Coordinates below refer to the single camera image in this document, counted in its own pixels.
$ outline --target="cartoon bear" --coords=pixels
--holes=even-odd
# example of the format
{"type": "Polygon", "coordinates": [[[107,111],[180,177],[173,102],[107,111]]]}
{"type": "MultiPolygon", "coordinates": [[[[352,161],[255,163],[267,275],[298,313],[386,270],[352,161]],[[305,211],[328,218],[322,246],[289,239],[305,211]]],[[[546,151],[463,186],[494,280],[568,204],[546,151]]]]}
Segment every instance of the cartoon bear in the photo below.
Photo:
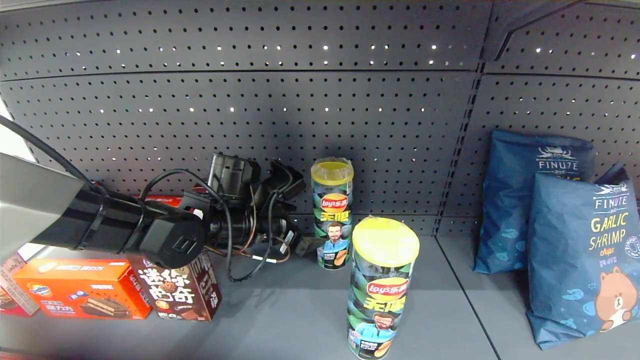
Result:
{"type": "Polygon", "coordinates": [[[600,332],[613,329],[631,319],[638,292],[631,280],[614,267],[613,272],[600,274],[600,292],[595,305],[598,317],[604,322],[600,332]]]}

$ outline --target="red box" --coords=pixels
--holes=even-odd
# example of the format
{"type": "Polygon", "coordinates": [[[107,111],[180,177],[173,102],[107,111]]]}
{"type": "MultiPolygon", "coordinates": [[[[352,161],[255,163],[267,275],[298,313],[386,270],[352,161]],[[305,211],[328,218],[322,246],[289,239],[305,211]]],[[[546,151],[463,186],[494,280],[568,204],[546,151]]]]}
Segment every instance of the red box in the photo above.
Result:
{"type": "Polygon", "coordinates": [[[30,317],[38,311],[38,304],[31,300],[12,275],[27,263],[18,255],[10,257],[0,268],[0,314],[30,317]]]}
{"type": "Polygon", "coordinates": [[[34,259],[13,280],[49,316],[139,320],[151,312],[124,259],[34,259]]]}

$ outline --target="brown snack box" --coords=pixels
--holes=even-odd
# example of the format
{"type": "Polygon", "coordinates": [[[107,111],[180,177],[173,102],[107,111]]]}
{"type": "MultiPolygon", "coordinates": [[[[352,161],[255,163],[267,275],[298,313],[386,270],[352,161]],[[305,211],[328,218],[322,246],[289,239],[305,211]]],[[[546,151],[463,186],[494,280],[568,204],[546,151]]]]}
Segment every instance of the brown snack box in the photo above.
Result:
{"type": "Polygon", "coordinates": [[[222,295],[207,250],[191,264],[172,270],[156,266],[142,256],[127,258],[158,316],[211,321],[222,295]]]}

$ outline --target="yellow can lid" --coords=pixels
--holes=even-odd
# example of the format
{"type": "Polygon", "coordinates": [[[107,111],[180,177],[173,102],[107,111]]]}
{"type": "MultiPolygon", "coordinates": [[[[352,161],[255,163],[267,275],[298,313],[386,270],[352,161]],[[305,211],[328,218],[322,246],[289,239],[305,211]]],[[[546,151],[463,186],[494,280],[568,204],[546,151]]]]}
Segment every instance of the yellow can lid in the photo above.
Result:
{"type": "Polygon", "coordinates": [[[352,241],[365,260],[385,267],[407,265],[420,251],[420,240],[413,230],[389,218],[365,218],[353,229],[352,241]]]}
{"type": "Polygon", "coordinates": [[[311,178],[323,185],[342,185],[353,180],[353,166],[345,158],[318,159],[311,167],[311,178]]]}

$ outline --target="lay's logo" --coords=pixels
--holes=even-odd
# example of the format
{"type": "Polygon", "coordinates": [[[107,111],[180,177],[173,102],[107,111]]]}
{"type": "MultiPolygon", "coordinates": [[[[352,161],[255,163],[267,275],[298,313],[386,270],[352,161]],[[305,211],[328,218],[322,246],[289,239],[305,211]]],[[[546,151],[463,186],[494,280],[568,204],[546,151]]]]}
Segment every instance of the lay's logo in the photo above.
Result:
{"type": "Polygon", "coordinates": [[[387,277],[367,284],[367,293],[378,300],[391,301],[402,297],[408,286],[409,279],[387,277]]]}
{"type": "Polygon", "coordinates": [[[41,297],[51,297],[51,289],[48,286],[44,286],[43,284],[38,284],[37,282],[30,282],[27,284],[29,291],[34,293],[35,295],[39,295],[41,297]]]}
{"type": "Polygon", "coordinates": [[[322,210],[332,214],[342,213],[348,204],[349,198],[341,193],[326,194],[320,201],[322,210]]]}

